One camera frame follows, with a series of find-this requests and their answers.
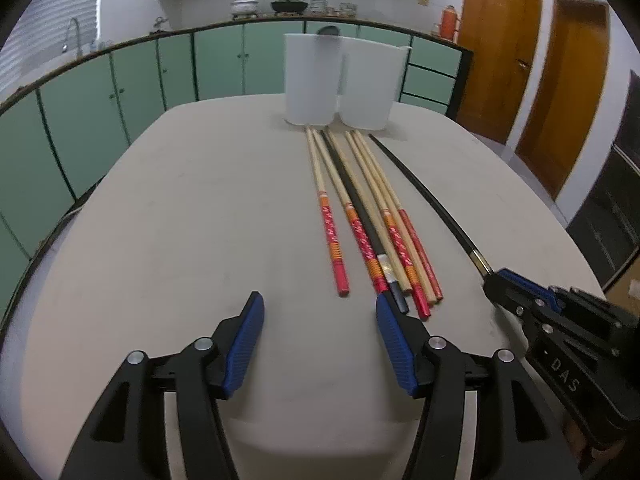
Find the red floral bamboo chopstick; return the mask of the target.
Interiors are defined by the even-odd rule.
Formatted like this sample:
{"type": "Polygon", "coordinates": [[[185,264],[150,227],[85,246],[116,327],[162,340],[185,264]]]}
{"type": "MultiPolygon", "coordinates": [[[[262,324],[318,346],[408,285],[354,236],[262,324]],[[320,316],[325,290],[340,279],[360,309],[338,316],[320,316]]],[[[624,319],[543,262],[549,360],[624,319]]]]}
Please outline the red floral bamboo chopstick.
{"type": "Polygon", "coordinates": [[[422,282],[420,281],[419,275],[416,273],[416,268],[413,265],[408,249],[402,239],[395,218],[390,211],[390,203],[384,196],[382,181],[374,170],[373,165],[369,162],[367,155],[364,154],[364,149],[358,146],[356,134],[353,131],[349,131],[345,133],[345,136],[349,147],[352,149],[352,152],[358,160],[360,169],[368,182],[370,191],[374,196],[376,204],[378,205],[378,210],[380,211],[386,225],[388,236],[395,247],[396,254],[404,268],[409,284],[412,287],[411,293],[414,304],[416,305],[416,312],[418,312],[421,320],[426,320],[431,315],[431,308],[428,305],[427,296],[422,286],[422,282]]]}

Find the red-handled bamboo chopstick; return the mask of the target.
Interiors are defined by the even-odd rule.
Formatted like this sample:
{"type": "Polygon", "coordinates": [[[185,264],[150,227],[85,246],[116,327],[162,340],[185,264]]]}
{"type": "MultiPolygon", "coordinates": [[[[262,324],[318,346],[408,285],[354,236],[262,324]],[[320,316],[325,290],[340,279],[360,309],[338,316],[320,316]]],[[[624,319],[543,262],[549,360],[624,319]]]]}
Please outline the red-handled bamboo chopstick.
{"type": "Polygon", "coordinates": [[[312,173],[314,174],[314,183],[316,184],[318,202],[322,220],[324,235],[326,236],[326,244],[328,245],[329,257],[331,261],[334,281],[338,296],[347,297],[349,295],[349,282],[344,266],[344,260],[341,252],[340,242],[338,241],[335,223],[333,219],[332,209],[329,201],[326,186],[322,177],[318,148],[312,130],[310,127],[305,128],[306,138],[309,148],[312,173]]]}
{"type": "Polygon", "coordinates": [[[370,243],[368,234],[360,220],[358,209],[352,199],[352,192],[349,192],[348,187],[346,186],[348,181],[344,179],[342,174],[338,171],[338,166],[334,157],[330,154],[329,148],[326,146],[326,142],[321,139],[318,130],[311,128],[310,133],[312,140],[314,140],[314,145],[318,148],[322,160],[326,164],[326,169],[328,170],[335,191],[337,192],[349,225],[352,228],[354,237],[356,238],[360,254],[367,266],[373,288],[377,294],[385,292],[388,289],[388,285],[383,276],[383,271],[380,263],[378,262],[378,258],[376,258],[375,252],[370,243]]]}

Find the black chopstick with silver band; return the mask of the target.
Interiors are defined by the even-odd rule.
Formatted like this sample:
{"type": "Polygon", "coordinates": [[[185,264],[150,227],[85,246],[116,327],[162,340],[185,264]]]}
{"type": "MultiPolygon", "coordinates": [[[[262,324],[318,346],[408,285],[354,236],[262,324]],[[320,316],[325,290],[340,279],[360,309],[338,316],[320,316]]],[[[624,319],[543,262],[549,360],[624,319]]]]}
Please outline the black chopstick with silver band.
{"type": "Polygon", "coordinates": [[[373,226],[370,223],[370,219],[367,214],[367,211],[363,208],[363,204],[361,203],[360,197],[357,191],[355,190],[355,188],[352,186],[352,180],[350,180],[348,174],[346,174],[346,171],[340,161],[340,158],[337,156],[336,151],[334,151],[334,148],[332,148],[329,138],[326,135],[328,130],[329,128],[322,129],[320,131],[320,136],[322,137],[322,140],[326,142],[326,146],[329,148],[330,154],[334,157],[334,160],[338,166],[338,171],[342,174],[342,177],[348,181],[346,186],[348,187],[349,192],[352,192],[352,199],[354,200],[354,203],[358,209],[360,220],[364,226],[364,229],[368,234],[368,237],[373,247],[373,250],[375,252],[376,258],[378,258],[378,262],[380,263],[380,266],[382,268],[383,276],[386,279],[386,282],[388,285],[388,290],[392,294],[395,304],[400,310],[400,312],[403,314],[407,314],[409,312],[409,307],[408,307],[405,295],[402,293],[399,287],[399,283],[397,281],[397,278],[395,278],[394,271],[388,267],[390,262],[386,257],[386,253],[384,252],[384,249],[378,247],[378,239],[376,238],[373,226]]]}

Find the metal spoon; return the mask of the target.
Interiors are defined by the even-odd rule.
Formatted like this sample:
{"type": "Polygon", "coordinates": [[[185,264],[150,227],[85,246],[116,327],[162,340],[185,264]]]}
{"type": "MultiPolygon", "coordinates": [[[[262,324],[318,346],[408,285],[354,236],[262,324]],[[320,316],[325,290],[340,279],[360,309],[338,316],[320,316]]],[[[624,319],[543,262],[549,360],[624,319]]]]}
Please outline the metal spoon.
{"type": "Polygon", "coordinates": [[[340,30],[333,25],[329,25],[329,26],[323,26],[321,27],[318,32],[317,35],[319,36],[331,36],[331,37],[337,37],[340,36],[340,30]]]}

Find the thin red-end bamboo chopstick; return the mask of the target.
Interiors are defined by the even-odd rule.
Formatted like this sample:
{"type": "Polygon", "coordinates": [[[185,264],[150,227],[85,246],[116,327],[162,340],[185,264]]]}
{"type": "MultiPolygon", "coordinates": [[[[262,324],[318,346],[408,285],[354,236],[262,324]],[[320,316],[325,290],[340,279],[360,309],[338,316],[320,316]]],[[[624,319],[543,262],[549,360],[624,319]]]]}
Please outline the thin red-end bamboo chopstick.
{"type": "Polygon", "coordinates": [[[420,241],[420,237],[409,218],[408,212],[405,210],[404,206],[401,205],[397,193],[390,184],[390,179],[386,176],[386,173],[383,170],[382,166],[373,155],[371,149],[368,147],[368,144],[366,140],[364,140],[362,133],[359,130],[354,130],[352,134],[354,135],[356,142],[359,144],[359,147],[366,153],[368,161],[375,169],[376,174],[382,182],[382,185],[386,189],[388,198],[393,203],[394,211],[398,213],[401,229],[408,235],[410,246],[413,248],[413,252],[411,253],[411,255],[416,256],[416,258],[420,260],[419,270],[427,278],[428,281],[428,292],[430,293],[430,296],[428,296],[428,301],[430,302],[430,304],[438,304],[442,301],[442,289],[440,288],[439,282],[437,281],[431,261],[427,257],[426,251],[420,241]]]}

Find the green lower kitchen cabinets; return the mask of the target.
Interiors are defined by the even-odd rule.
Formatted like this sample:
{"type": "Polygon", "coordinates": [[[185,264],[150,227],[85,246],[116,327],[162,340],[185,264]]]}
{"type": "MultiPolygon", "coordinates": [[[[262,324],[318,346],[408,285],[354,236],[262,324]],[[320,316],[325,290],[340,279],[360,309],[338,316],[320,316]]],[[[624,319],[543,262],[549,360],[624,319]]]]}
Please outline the green lower kitchen cabinets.
{"type": "Polygon", "coordinates": [[[64,214],[171,108],[280,93],[284,38],[322,20],[265,18],[130,41],[58,70],[1,109],[1,301],[64,214]]]}

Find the dark glass cabinet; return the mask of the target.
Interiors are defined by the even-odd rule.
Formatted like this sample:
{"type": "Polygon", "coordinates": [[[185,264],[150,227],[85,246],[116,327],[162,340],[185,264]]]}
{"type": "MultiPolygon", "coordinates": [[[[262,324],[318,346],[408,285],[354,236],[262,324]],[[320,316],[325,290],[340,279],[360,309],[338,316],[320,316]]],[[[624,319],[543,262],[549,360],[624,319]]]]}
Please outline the dark glass cabinet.
{"type": "Polygon", "coordinates": [[[630,74],[626,104],[608,158],[567,228],[609,290],[639,257],[639,75],[630,74]]]}

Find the wooden door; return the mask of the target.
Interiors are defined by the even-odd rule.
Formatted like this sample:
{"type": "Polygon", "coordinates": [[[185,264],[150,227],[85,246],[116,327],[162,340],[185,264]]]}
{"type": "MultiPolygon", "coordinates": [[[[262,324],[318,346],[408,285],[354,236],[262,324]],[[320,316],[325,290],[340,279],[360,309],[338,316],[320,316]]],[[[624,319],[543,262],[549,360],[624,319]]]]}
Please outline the wooden door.
{"type": "Polygon", "coordinates": [[[457,121],[501,144],[532,68],[542,0],[464,0],[458,44],[473,52],[457,121]]]}
{"type": "Polygon", "coordinates": [[[560,194],[602,96],[610,11],[596,0],[554,0],[544,68],[516,154],[548,194],[560,194]]]}

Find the wooden door left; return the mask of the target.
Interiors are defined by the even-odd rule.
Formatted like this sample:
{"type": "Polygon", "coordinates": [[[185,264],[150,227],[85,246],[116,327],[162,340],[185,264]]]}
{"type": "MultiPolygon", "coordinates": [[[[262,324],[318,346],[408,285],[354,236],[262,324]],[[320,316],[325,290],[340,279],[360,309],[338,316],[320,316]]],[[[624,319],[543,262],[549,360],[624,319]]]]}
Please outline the wooden door left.
{"type": "Polygon", "coordinates": [[[458,44],[473,52],[457,121],[501,144],[532,68],[542,0],[464,0],[458,44]]]}

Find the orange thermos flask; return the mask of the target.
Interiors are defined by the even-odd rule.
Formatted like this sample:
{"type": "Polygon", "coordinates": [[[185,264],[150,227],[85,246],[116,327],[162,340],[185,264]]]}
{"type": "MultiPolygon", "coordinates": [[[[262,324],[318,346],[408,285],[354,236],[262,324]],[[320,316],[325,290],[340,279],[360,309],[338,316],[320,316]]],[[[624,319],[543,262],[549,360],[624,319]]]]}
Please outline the orange thermos flask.
{"type": "Polygon", "coordinates": [[[458,12],[454,6],[446,6],[442,10],[442,17],[439,23],[439,36],[442,39],[454,42],[458,30],[458,12]]]}

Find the white double utensil holder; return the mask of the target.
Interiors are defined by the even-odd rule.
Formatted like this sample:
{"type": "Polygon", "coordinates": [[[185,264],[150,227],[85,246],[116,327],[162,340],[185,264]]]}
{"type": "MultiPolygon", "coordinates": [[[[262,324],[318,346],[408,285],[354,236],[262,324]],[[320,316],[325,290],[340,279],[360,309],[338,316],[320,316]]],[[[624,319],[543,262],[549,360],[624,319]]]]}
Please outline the white double utensil holder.
{"type": "Polygon", "coordinates": [[[386,128],[410,48],[320,34],[287,34],[284,118],[323,127],[338,118],[354,129],[386,128]]]}

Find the black wok with lid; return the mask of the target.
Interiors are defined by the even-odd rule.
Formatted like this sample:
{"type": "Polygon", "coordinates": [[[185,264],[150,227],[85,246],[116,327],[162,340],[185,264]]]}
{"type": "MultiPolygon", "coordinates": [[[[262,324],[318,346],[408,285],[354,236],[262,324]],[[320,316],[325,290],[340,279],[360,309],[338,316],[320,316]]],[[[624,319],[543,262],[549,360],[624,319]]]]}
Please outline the black wok with lid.
{"type": "Polygon", "coordinates": [[[308,3],[302,0],[274,0],[270,6],[276,15],[303,15],[308,3]]]}

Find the white enamel pot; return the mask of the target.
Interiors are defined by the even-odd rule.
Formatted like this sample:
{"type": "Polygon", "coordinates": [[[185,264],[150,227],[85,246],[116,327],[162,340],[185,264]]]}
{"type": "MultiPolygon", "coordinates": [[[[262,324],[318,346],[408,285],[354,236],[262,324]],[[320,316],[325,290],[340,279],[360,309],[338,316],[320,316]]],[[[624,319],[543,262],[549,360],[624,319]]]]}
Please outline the white enamel pot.
{"type": "Polygon", "coordinates": [[[257,14],[257,0],[234,0],[231,3],[231,16],[234,20],[237,20],[238,18],[250,18],[257,14]]]}

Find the chrome sink faucet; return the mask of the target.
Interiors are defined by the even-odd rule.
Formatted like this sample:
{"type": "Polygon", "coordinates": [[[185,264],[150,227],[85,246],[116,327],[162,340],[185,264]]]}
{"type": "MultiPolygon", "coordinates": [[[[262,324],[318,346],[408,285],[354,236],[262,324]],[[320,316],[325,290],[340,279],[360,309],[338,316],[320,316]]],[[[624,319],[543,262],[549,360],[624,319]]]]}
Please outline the chrome sink faucet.
{"type": "Polygon", "coordinates": [[[70,52],[70,46],[72,45],[72,41],[75,41],[75,55],[76,58],[82,57],[82,47],[81,47],[81,33],[80,33],[80,24],[78,18],[71,18],[66,26],[65,38],[63,41],[62,53],[70,52]]]}

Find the white window blinds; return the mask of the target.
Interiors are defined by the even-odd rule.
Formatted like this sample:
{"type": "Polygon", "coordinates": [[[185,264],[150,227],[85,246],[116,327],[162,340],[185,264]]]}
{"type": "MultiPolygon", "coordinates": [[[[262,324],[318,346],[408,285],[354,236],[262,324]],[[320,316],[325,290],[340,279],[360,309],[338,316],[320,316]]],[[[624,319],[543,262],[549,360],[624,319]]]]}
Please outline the white window blinds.
{"type": "Polygon", "coordinates": [[[65,54],[66,26],[78,18],[81,47],[99,36],[99,0],[32,0],[1,50],[1,87],[65,54]]]}

